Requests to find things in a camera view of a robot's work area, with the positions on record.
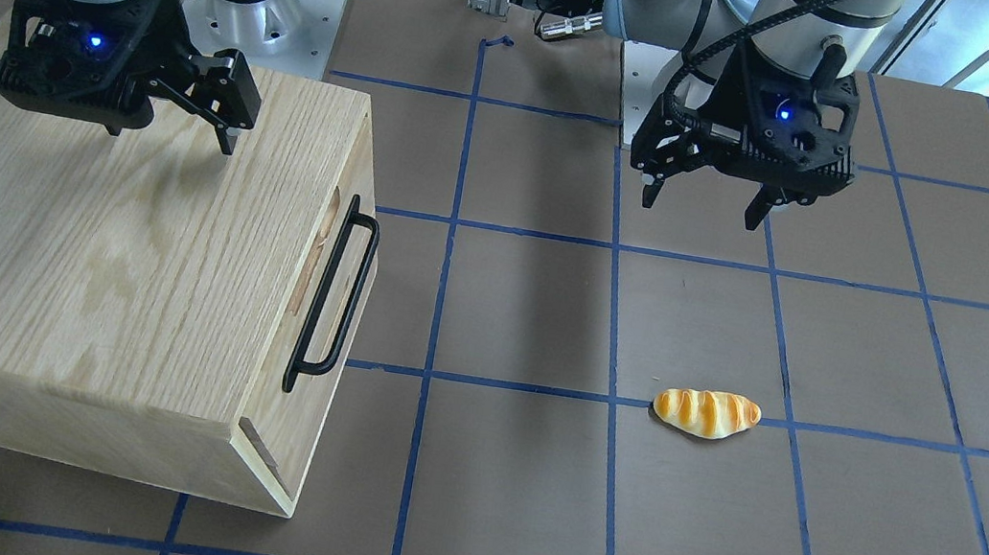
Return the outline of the black gripper over table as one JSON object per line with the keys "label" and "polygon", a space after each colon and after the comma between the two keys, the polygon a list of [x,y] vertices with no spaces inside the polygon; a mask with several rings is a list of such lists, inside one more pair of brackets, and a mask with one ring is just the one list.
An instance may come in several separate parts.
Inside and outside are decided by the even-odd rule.
{"label": "black gripper over table", "polygon": [[860,106],[854,77],[840,73],[846,63],[847,55],[823,51],[812,76],[793,76],[744,40],[704,104],[657,99],[632,146],[642,207],[654,208],[668,178],[708,166],[761,184],[747,231],[774,208],[841,193],[856,175],[850,141]]}

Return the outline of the black gripper over cabinet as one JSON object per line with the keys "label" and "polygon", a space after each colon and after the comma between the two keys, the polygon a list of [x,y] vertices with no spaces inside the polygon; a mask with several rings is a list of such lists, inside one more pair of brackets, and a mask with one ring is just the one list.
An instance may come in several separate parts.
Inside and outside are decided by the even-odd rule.
{"label": "black gripper over cabinet", "polygon": [[233,155],[263,101],[239,49],[201,55],[180,0],[14,0],[0,95],[31,112],[144,129],[156,96],[206,121]]}

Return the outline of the silver robot arm over table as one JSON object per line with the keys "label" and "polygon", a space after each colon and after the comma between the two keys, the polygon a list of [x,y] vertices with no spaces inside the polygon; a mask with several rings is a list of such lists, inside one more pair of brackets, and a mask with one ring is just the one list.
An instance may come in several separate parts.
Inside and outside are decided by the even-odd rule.
{"label": "silver robot arm over table", "polygon": [[700,169],[755,182],[745,228],[846,190],[855,71],[908,0],[604,0],[609,36],[672,51],[632,133],[642,204]]}

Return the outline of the robot base plate near cabinet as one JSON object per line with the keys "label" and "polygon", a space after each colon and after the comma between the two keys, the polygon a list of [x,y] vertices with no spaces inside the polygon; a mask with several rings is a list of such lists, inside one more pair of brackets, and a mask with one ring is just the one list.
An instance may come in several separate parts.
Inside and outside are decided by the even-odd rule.
{"label": "robot base plate near cabinet", "polygon": [[184,0],[200,52],[239,49],[254,67],[322,80],[349,0]]}

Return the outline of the robot base plate near bread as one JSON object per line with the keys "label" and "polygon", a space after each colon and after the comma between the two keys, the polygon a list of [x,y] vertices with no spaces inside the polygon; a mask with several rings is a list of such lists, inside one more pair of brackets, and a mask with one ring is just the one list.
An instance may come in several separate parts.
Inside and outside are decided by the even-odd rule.
{"label": "robot base plate near bread", "polygon": [[623,42],[621,62],[620,150],[631,150],[633,136],[650,112],[659,91],[682,65],[669,47],[631,40]]}

